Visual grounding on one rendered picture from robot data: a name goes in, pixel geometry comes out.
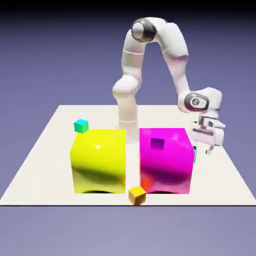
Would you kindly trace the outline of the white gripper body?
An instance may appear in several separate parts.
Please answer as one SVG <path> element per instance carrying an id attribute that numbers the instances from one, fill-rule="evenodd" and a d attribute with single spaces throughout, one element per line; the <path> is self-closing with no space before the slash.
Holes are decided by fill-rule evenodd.
<path id="1" fill-rule="evenodd" d="M 224 130 L 208 126 L 206 128 L 192 126 L 189 129 L 189 136 L 193 141 L 221 146 L 224 140 Z"/>

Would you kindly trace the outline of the small purple cube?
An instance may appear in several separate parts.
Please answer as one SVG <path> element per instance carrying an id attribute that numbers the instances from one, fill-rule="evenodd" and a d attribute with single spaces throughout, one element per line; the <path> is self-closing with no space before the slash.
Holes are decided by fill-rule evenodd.
<path id="1" fill-rule="evenodd" d="M 151 138 L 150 147 L 155 150 L 163 150 L 165 146 L 165 140 L 163 138 Z"/>

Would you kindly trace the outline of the small orange cube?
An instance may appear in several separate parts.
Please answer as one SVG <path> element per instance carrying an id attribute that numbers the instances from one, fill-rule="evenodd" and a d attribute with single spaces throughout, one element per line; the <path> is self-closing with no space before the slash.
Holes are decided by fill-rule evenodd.
<path id="1" fill-rule="evenodd" d="M 128 191 L 128 198 L 134 206 L 139 206 L 146 202 L 146 191 L 140 186 L 135 186 Z"/>

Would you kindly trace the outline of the small teal cube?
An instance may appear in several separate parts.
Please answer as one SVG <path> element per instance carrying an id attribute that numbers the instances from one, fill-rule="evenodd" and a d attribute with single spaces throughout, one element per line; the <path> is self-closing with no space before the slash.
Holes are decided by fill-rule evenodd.
<path id="1" fill-rule="evenodd" d="M 78 119 L 74 123 L 74 131 L 77 133 L 85 133 L 89 129 L 89 122 L 84 119 Z"/>

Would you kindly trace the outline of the large magenta box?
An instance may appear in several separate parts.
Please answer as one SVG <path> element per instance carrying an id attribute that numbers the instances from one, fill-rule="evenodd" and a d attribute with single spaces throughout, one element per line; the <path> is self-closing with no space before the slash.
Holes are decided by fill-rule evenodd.
<path id="1" fill-rule="evenodd" d="M 164 139 L 164 149 L 151 148 L 151 138 Z M 189 194 L 194 149 L 184 128 L 140 128 L 140 185 L 148 194 Z"/>

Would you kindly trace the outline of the large yellow box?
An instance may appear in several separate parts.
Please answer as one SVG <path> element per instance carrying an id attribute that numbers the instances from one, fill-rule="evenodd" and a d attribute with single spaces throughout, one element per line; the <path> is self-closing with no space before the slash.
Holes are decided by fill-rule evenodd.
<path id="1" fill-rule="evenodd" d="M 70 150 L 74 192 L 126 192 L 126 130 L 77 133 Z"/>

